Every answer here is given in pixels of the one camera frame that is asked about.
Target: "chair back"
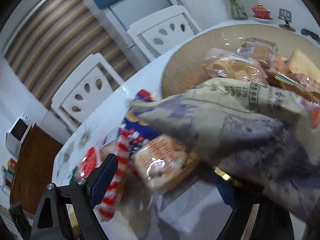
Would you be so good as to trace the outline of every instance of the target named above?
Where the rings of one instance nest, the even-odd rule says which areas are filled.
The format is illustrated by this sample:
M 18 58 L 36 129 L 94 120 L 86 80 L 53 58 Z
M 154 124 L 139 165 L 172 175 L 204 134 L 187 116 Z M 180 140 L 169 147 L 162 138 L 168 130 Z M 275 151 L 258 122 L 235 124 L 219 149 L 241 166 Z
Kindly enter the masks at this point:
M 201 32 L 183 6 L 174 5 L 133 23 L 128 30 L 134 43 L 153 61 L 178 44 Z
M 68 115 L 82 123 L 113 93 L 107 78 L 97 66 L 98 63 L 102 64 L 119 85 L 124 84 L 100 53 L 89 55 L 52 98 L 52 109 L 73 131 L 77 129 L 77 125 Z

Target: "microwave oven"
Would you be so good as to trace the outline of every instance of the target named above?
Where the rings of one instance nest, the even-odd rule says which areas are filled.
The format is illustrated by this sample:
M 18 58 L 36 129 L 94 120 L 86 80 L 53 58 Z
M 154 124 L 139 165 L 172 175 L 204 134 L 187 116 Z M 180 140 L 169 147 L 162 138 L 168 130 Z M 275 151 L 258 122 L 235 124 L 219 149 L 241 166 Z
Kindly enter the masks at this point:
M 22 114 L 11 125 L 5 138 L 5 145 L 13 154 L 19 156 L 21 145 L 32 126 L 33 123 L 25 114 Z

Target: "blue snack package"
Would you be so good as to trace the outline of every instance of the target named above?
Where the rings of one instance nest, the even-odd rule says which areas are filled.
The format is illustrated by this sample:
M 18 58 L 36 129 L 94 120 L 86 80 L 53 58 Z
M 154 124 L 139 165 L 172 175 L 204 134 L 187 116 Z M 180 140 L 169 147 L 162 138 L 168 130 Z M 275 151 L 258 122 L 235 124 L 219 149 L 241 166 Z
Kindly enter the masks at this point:
M 137 93 L 134 101 L 153 102 L 151 99 L 151 94 L 144 89 Z M 130 140 L 130 156 L 160 135 L 157 130 L 153 129 L 146 122 L 134 116 L 131 109 L 129 109 L 127 112 L 127 115 L 119 129 L 119 133 L 123 129 L 127 130 L 129 134 L 128 138 Z

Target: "wicker tray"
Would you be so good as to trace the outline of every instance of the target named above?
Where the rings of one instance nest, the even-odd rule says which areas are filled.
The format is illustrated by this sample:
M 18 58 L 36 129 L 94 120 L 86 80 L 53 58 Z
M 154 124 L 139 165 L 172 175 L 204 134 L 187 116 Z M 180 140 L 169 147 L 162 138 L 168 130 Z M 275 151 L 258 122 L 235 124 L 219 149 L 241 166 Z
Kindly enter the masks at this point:
M 172 56 L 162 79 L 163 98 L 183 93 L 208 79 L 201 62 L 211 48 L 236 51 L 244 39 L 251 37 L 277 43 L 278 54 L 285 57 L 299 48 L 318 67 L 320 65 L 320 48 L 296 33 L 260 24 L 222 27 L 197 36 Z

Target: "striped curtain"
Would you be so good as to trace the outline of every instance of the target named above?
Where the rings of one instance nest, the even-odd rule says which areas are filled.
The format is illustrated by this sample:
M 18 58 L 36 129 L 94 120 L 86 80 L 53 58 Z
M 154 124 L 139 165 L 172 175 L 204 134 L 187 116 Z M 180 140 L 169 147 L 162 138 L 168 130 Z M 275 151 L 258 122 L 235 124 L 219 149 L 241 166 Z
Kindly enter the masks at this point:
M 135 69 L 81 0 L 48 0 L 28 20 L 5 57 L 21 82 L 47 108 L 78 65 L 100 52 L 127 80 Z M 118 84 L 106 74 L 113 90 Z

